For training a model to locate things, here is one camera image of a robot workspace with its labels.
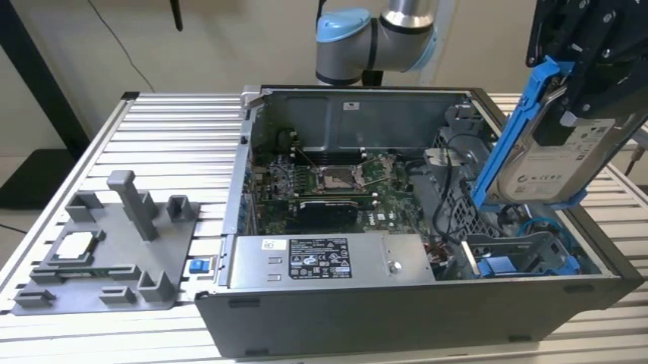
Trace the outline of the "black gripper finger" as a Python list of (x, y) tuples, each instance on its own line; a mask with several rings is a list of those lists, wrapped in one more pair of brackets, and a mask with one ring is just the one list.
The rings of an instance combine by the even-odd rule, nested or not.
[(535, 141), (539, 146), (563, 146), (575, 128), (586, 124), (593, 101), (586, 101), (587, 87), (578, 89), (572, 76), (559, 72), (551, 76), (538, 97), (539, 111), (535, 124)]

